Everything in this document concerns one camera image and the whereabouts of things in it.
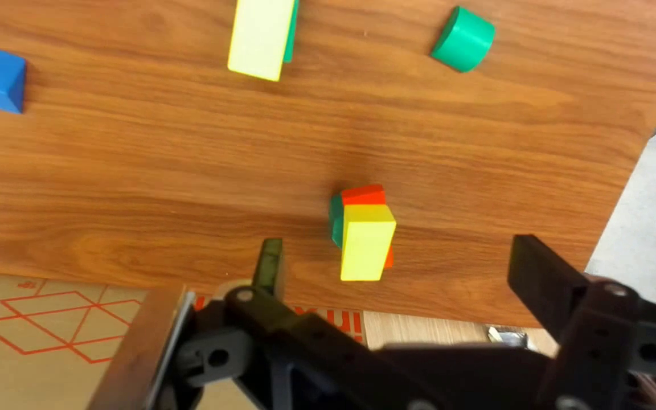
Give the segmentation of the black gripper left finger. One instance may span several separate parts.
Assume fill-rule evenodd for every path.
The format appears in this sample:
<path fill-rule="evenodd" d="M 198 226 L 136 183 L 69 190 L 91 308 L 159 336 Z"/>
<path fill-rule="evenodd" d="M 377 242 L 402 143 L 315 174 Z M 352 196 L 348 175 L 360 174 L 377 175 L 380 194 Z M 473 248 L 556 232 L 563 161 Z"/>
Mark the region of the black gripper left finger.
<path fill-rule="evenodd" d="M 282 295 L 282 266 L 284 266 L 282 242 L 278 237 L 263 239 L 259 256 L 258 256 L 253 285 L 279 298 Z"/>

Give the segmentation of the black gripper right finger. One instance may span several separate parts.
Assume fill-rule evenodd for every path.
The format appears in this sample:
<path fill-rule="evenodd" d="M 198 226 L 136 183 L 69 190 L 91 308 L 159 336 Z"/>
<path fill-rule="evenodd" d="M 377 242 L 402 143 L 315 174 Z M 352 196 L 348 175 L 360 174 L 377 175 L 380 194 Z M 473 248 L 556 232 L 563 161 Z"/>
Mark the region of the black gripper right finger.
<path fill-rule="evenodd" d="M 534 235 L 515 235 L 508 285 L 539 326 L 561 342 L 589 282 Z"/>

